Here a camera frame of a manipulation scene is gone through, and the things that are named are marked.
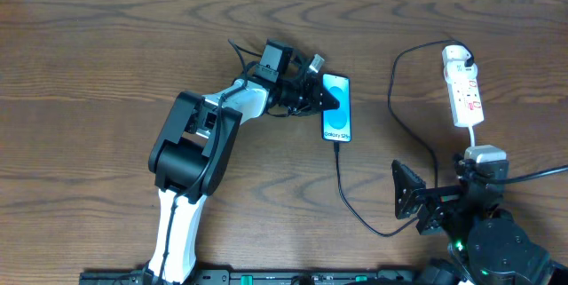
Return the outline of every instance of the phone screen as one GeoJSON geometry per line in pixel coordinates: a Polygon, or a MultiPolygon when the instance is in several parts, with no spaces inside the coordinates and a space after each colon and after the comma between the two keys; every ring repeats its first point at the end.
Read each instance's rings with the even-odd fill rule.
{"type": "Polygon", "coordinates": [[[323,139],[338,142],[351,141],[351,102],[349,78],[324,74],[323,86],[339,101],[339,108],[323,111],[321,134],[323,139]]]}

